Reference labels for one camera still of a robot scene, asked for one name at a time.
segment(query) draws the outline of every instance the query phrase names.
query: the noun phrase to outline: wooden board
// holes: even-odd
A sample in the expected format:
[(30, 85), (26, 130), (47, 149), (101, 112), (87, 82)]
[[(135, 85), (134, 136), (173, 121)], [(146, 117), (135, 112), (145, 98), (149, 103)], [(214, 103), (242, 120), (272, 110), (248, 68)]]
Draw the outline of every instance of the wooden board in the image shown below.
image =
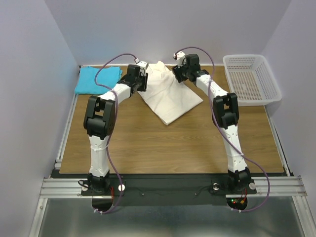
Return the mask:
[[(224, 67), (216, 68), (214, 79), (229, 91)], [(161, 122), (138, 93), (119, 105), (109, 147), (120, 173), (227, 172), (224, 143), (212, 122), (208, 98), (189, 81), (186, 85), (203, 102), (169, 126)], [(78, 96), (60, 173), (89, 171), (90, 143), (83, 128), (89, 96)], [(267, 172), (283, 172), (264, 107), (240, 107), (239, 113), (238, 131), (244, 154)], [(248, 166), (251, 172), (260, 172), (249, 162)]]

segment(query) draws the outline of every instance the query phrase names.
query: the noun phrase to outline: laundry basket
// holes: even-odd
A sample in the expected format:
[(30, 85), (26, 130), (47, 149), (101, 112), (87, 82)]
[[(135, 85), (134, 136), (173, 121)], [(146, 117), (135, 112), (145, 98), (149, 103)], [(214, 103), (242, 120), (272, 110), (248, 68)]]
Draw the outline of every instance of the laundry basket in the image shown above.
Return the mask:
[(223, 58), (231, 92), (240, 106), (267, 105), (281, 99), (281, 92), (262, 55), (227, 55)]

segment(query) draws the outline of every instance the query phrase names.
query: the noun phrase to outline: white wall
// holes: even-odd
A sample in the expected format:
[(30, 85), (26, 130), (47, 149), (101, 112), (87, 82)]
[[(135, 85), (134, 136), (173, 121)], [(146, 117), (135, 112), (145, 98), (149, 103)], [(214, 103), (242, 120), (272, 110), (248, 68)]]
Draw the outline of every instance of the white wall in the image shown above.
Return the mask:
[[(227, 54), (261, 53), (290, 0), (45, 0), (80, 65), (123, 52), (174, 63), (200, 46), (222, 64)], [(202, 63), (210, 63), (200, 53)], [(123, 57), (116, 63), (130, 63)]]
[(43, 0), (0, 3), (0, 235), (28, 236), (78, 66)]
[(265, 48), (283, 99), (269, 107), (291, 171), (316, 219), (316, 1), (293, 0)]

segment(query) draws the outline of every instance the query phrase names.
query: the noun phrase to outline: blue cloth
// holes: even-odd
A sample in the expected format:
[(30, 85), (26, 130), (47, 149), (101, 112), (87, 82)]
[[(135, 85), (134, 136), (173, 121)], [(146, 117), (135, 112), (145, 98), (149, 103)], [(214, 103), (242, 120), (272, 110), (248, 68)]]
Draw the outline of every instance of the blue cloth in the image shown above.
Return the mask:
[[(98, 86), (94, 83), (95, 74), (98, 72), (98, 68), (84, 67), (80, 70), (80, 77), (78, 84), (75, 88), (76, 94), (93, 94), (101, 95), (108, 91), (107, 88)], [(120, 80), (122, 70), (120, 67), (104, 68), (98, 74), (97, 82), (113, 88), (115, 84)]]

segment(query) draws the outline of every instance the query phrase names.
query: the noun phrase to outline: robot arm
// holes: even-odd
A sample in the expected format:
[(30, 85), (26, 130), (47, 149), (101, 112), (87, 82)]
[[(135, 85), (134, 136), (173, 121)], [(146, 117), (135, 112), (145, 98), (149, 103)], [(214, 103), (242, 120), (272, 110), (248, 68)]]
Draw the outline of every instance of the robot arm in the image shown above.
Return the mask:
[[(146, 62), (128, 65), (127, 74), (117, 82), (112, 91), (100, 96), (91, 96), (88, 100), (83, 126), (87, 130), (91, 150), (88, 182), (96, 191), (104, 192), (110, 185), (107, 147), (116, 120), (116, 99), (113, 91), (118, 97), (118, 104), (136, 91), (146, 91), (147, 67)], [(102, 116), (96, 114), (100, 111), (103, 111)]]
[[(208, 95), (211, 76), (206, 70), (201, 70), (198, 56), (178, 52), (174, 58), (177, 60), (177, 66), (173, 67), (172, 70), (178, 82), (189, 79)], [(210, 99), (213, 101), (213, 111), (220, 130), (241, 151), (237, 125), (239, 119), (237, 96), (223, 90), (212, 80)], [(231, 147), (226, 139), (223, 138), (223, 141), (228, 159), (229, 186), (232, 190), (243, 189), (252, 182), (249, 168), (244, 158)]]

